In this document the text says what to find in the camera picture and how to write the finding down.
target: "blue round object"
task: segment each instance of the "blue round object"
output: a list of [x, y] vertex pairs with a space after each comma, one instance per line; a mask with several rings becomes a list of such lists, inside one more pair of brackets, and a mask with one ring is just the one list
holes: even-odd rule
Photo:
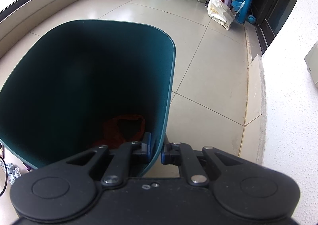
[[256, 18], [253, 15], [249, 15], [247, 17], [247, 21], [250, 22], [251, 24], [255, 24], [256, 23]]

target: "red item in bag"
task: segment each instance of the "red item in bag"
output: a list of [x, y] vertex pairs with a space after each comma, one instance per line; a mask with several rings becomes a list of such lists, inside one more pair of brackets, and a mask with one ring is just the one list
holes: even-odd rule
[[[129, 139], [125, 139], [118, 127], [119, 120], [137, 121], [141, 119], [140, 130]], [[96, 141], [92, 146], [105, 144], [109, 149], [117, 149], [125, 142], [141, 141], [145, 133], [145, 119], [139, 114], [119, 115], [103, 123], [104, 139]]]

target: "textured white wall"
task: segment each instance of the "textured white wall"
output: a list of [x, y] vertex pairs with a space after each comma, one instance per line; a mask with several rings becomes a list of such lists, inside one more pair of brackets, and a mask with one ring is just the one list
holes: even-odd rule
[[304, 57], [318, 40], [318, 0], [298, 0], [263, 56], [267, 95], [264, 166], [301, 189], [294, 218], [318, 223], [318, 89]]

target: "crumpled plastic bag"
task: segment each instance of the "crumpled plastic bag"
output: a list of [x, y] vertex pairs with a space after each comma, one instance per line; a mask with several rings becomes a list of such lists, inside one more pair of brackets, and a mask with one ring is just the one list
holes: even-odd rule
[[[2, 167], [3, 171], [5, 172], [4, 163], [0, 159], [0, 166]], [[14, 167], [13, 163], [7, 163], [7, 170], [8, 170], [8, 180], [11, 185], [19, 178], [21, 177], [20, 171], [18, 167]]]

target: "tile floor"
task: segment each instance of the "tile floor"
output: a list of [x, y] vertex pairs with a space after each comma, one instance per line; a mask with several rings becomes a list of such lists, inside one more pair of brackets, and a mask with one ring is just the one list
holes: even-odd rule
[[[31, 30], [0, 59], [0, 88], [28, 49], [47, 31], [75, 19], [113, 19], [156, 26], [176, 44], [167, 135], [200, 150], [210, 145], [238, 155], [247, 98], [244, 26], [227, 31], [197, 0], [79, 0]], [[177, 176], [159, 165], [149, 176]]]

